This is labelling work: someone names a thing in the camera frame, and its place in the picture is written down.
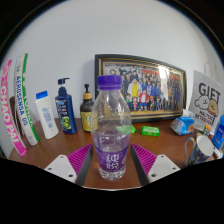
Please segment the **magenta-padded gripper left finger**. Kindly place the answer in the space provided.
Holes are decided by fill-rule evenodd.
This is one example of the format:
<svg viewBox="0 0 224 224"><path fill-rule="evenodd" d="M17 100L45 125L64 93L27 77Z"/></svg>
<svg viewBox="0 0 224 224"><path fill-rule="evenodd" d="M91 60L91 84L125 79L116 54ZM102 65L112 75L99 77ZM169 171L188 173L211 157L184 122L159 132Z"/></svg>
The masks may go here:
<svg viewBox="0 0 224 224"><path fill-rule="evenodd" d="M83 186L92 155L93 145L88 144L68 156L59 155L45 168L45 171Z"/></svg>

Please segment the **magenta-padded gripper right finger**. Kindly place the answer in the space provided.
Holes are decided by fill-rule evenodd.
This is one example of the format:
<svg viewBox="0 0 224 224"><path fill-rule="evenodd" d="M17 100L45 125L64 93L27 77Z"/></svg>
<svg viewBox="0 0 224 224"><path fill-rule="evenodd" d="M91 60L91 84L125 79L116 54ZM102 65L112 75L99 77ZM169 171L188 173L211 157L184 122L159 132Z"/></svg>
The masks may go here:
<svg viewBox="0 0 224 224"><path fill-rule="evenodd" d="M142 186L180 170L165 154L155 155L139 145L131 144L130 153Z"/></svg>

